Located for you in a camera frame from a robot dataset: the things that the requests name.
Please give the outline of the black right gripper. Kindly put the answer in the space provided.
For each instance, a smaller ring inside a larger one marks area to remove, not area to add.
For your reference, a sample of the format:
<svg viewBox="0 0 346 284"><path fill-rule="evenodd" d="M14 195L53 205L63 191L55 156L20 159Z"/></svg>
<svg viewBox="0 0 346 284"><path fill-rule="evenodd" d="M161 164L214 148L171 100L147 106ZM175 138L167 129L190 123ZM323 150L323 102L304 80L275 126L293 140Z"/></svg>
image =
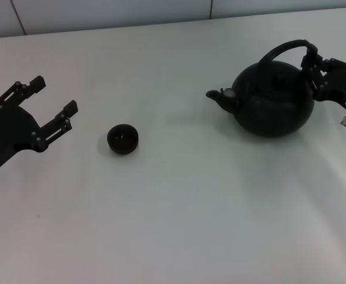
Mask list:
<svg viewBox="0 0 346 284"><path fill-rule="evenodd" d="M335 102L346 109L346 62L323 59L317 47L308 43L301 68L314 99Z"/></svg>

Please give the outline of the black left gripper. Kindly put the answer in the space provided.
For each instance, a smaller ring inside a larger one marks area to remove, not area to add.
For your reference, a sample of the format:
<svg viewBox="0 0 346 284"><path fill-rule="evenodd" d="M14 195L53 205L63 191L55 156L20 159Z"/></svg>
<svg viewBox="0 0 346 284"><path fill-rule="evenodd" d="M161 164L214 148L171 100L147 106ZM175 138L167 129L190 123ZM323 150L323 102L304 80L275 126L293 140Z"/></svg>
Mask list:
<svg viewBox="0 0 346 284"><path fill-rule="evenodd" d="M29 85L16 81L0 96L0 167L18 152L42 153L72 129L70 119L77 113L77 102L70 101L51 121L39 126L34 117L19 105L46 87L42 76Z"/></svg>

